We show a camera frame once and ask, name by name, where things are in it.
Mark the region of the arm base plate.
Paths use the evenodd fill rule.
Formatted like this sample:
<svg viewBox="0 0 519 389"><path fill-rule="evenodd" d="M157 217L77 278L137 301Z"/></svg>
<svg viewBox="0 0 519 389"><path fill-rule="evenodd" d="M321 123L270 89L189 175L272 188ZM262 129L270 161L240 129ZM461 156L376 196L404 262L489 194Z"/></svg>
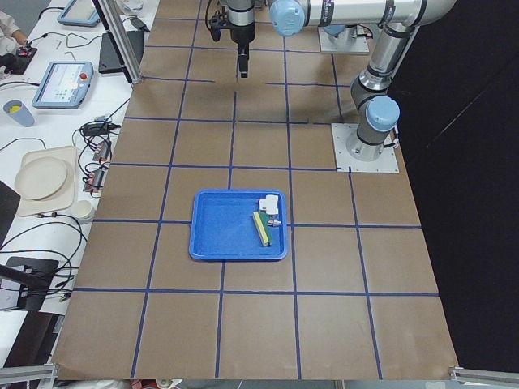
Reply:
<svg viewBox="0 0 519 389"><path fill-rule="evenodd" d="M335 153L336 171L343 173L398 173L398 163L391 135L386 137L380 152L374 160L359 160L361 146L354 147L357 134L356 123L333 123L332 140Z"/></svg>
<svg viewBox="0 0 519 389"><path fill-rule="evenodd" d="M336 25L318 28L322 53L368 55L369 32L360 25Z"/></svg>

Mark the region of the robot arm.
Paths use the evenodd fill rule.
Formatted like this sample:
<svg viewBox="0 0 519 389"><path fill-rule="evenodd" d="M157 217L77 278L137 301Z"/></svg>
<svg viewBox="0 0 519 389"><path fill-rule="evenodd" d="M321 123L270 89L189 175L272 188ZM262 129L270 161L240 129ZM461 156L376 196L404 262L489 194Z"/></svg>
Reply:
<svg viewBox="0 0 519 389"><path fill-rule="evenodd" d="M289 37L316 26L321 49L329 53L368 53L371 59L350 85L359 115L357 129L346 140L357 160L380 157L388 134L396 127L400 109L386 95L415 29L441 19L452 1L223 1L221 10L206 19L218 41L227 29L238 46L238 69L248 76L249 44L255 38L255 9L268 7L274 30Z"/></svg>

